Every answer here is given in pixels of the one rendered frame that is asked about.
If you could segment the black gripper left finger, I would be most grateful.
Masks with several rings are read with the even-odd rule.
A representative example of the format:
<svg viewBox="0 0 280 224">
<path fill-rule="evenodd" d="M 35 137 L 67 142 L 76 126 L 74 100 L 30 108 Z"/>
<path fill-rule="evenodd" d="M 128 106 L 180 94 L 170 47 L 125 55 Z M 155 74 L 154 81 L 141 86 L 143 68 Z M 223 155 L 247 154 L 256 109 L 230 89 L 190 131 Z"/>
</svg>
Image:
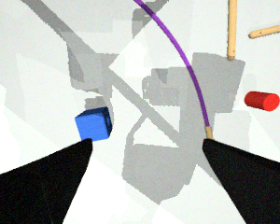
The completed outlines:
<svg viewBox="0 0 280 224">
<path fill-rule="evenodd" d="M 0 174 L 0 224 L 63 224 L 92 152 L 87 138 Z"/>
</svg>

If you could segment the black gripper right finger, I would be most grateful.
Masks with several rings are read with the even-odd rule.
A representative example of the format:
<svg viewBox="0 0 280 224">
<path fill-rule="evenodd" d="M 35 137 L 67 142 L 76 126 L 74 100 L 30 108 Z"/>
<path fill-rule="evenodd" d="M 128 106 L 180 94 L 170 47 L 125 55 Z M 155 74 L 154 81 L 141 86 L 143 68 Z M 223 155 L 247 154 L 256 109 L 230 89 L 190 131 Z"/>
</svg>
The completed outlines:
<svg viewBox="0 0 280 224">
<path fill-rule="evenodd" d="M 280 162 L 218 140 L 202 149 L 246 224 L 280 224 Z"/>
</svg>

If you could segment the blue cube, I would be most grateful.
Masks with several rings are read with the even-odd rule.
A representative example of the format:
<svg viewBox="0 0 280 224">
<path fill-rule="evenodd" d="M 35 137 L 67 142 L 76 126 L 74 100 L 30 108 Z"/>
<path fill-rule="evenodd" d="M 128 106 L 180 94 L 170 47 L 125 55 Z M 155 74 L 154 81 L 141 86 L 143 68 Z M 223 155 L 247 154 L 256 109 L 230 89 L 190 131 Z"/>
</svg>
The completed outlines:
<svg viewBox="0 0 280 224">
<path fill-rule="evenodd" d="M 108 139 L 112 132 L 112 123 L 108 107 L 84 110 L 75 117 L 81 141 L 91 138 L 92 142 Z"/>
</svg>

